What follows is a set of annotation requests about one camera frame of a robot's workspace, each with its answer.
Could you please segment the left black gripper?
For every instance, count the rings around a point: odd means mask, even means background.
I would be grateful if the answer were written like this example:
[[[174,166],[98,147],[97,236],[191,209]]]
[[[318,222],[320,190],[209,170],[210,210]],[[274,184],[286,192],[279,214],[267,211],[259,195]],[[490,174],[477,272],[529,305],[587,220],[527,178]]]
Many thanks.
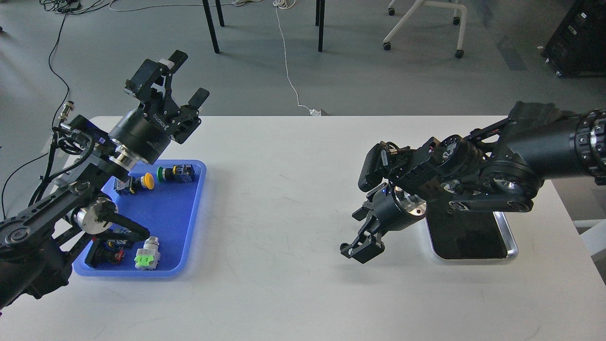
[[[169,80],[188,59],[176,50],[168,60],[144,60],[134,76],[125,82],[125,92],[139,100],[139,106],[113,127],[109,136],[140,160],[152,164],[170,142],[183,144],[200,126],[199,109],[210,96],[200,87],[187,104],[178,106],[172,99]]]

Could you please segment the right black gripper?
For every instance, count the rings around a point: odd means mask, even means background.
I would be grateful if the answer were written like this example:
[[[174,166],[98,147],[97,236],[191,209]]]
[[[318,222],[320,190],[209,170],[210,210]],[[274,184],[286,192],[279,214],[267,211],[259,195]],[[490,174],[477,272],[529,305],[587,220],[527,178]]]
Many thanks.
[[[382,237],[388,231],[401,231],[426,216],[427,203],[399,187],[376,187],[366,195],[366,202],[352,213],[358,222],[364,222],[365,231],[357,236],[346,250],[340,251],[348,259],[366,263],[385,250]]]

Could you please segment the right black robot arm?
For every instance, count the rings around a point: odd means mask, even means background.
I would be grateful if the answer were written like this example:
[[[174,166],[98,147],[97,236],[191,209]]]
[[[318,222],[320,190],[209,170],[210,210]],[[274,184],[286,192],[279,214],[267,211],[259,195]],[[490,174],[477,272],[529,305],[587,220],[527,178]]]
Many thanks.
[[[366,154],[358,187],[363,222],[340,254],[365,263],[383,236],[426,220],[454,259],[508,259],[515,251],[498,212],[529,212],[548,179],[593,177],[605,184],[605,110],[584,114],[517,102],[506,119],[466,137],[429,138],[418,149],[379,142]]]

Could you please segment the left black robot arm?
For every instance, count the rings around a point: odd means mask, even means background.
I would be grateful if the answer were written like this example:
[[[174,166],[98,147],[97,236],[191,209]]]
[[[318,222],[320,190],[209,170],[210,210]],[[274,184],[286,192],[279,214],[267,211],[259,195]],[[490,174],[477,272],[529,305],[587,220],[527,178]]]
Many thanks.
[[[184,143],[200,126],[199,108],[209,92],[197,89],[183,106],[171,97],[172,76],[186,60],[180,50],[167,60],[145,60],[125,83],[125,92],[139,106],[109,133],[80,115],[67,123],[73,103],[63,106],[53,131],[76,143],[80,157],[43,181],[43,186],[56,181],[53,193],[35,196],[24,211],[1,222],[2,308],[22,294],[39,299],[67,285],[73,262],[94,237],[143,241],[150,236],[119,214],[102,188],[111,177],[128,180],[137,162],[153,164],[170,142]]]

